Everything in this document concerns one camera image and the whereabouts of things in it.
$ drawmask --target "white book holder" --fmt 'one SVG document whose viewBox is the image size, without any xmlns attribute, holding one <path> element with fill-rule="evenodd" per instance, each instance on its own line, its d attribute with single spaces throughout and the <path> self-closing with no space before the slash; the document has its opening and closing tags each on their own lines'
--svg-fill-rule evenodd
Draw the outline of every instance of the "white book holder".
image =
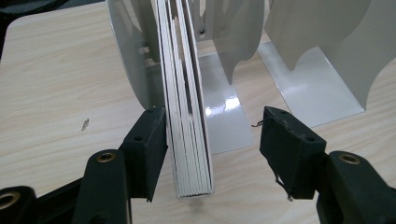
<svg viewBox="0 0 396 224">
<path fill-rule="evenodd" d="M 394 21 L 392 0 L 275 0 L 264 26 L 271 42 L 258 52 L 290 111 L 313 127 L 365 110 L 396 57 Z"/>
<path fill-rule="evenodd" d="M 206 1 L 201 16 L 199 1 L 183 1 L 193 8 L 196 39 L 213 39 L 217 50 L 199 58 L 211 152 L 248 147 L 252 143 L 250 125 L 231 83 L 236 64 L 250 58 L 260 43 L 264 2 Z M 145 108 L 163 106 L 157 26 L 151 1 L 106 2 L 120 56 L 137 99 Z"/>
</svg>

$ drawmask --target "wood grain surface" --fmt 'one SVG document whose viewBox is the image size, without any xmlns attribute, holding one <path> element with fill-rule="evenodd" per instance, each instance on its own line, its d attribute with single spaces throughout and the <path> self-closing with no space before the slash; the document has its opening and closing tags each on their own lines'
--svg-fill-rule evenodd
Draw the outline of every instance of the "wood grain surface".
<svg viewBox="0 0 396 224">
<path fill-rule="evenodd" d="M 288 110 L 257 53 L 233 82 L 251 124 L 265 105 Z M 82 177 L 91 154 L 118 148 L 142 112 L 105 3 L 14 21 L 0 64 L 0 189 L 25 185 L 40 196 Z M 318 223 L 316 200 L 287 200 L 259 151 L 261 129 L 251 129 L 251 147 L 213 156 L 216 192 L 207 198 L 176 198 L 168 153 L 153 203 L 132 200 L 134 223 Z M 396 61 L 376 79 L 365 113 L 314 131 L 326 152 L 359 154 L 396 187 Z"/>
</svg>

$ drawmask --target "book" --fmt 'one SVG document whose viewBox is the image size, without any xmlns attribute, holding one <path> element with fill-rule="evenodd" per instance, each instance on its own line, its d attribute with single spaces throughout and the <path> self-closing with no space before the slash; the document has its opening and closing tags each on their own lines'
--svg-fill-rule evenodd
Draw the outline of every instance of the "book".
<svg viewBox="0 0 396 224">
<path fill-rule="evenodd" d="M 186 0 L 157 0 L 156 16 L 176 194 L 189 198 L 214 192 L 202 79 L 191 12 Z"/>
</svg>

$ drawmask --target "wooden tabletop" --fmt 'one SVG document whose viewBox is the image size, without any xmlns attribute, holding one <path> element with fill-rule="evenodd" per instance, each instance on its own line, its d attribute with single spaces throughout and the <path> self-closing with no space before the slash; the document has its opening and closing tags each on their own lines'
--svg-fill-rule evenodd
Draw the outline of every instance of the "wooden tabletop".
<svg viewBox="0 0 396 224">
<path fill-rule="evenodd" d="M 233 80 L 251 124 L 265 105 L 288 110 L 257 53 Z M 105 3 L 14 21 L 0 64 L 0 189 L 25 185 L 40 196 L 82 177 L 87 159 L 118 148 L 142 112 Z M 251 129 L 251 147 L 212 157 L 216 192 L 204 199 L 176 198 L 168 153 L 153 203 L 132 200 L 134 223 L 318 223 L 318 195 L 289 202 L 259 151 L 261 129 Z M 396 187 L 396 61 L 375 80 L 365 113 L 313 130 L 326 152 L 361 155 Z"/>
</svg>

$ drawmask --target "brass insert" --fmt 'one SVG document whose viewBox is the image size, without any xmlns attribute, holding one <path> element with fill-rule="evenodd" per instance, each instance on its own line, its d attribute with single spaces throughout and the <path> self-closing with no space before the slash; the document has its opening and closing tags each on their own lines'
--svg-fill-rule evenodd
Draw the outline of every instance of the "brass insert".
<svg viewBox="0 0 396 224">
<path fill-rule="evenodd" d="M 113 152 L 105 152 L 101 155 L 99 155 L 96 160 L 99 162 L 108 162 L 108 161 L 112 161 L 116 158 L 116 154 L 114 154 Z"/>
<path fill-rule="evenodd" d="M 20 197 L 21 195 L 17 191 L 6 192 L 0 195 L 0 210 L 10 207 L 17 202 Z"/>
<path fill-rule="evenodd" d="M 346 163 L 349 163 L 349 164 L 354 164 L 354 165 L 361 163 L 361 160 L 359 160 L 357 157 L 355 157 L 353 155 L 349 155 L 349 154 L 341 154 L 340 160 L 344 161 Z"/>
</svg>

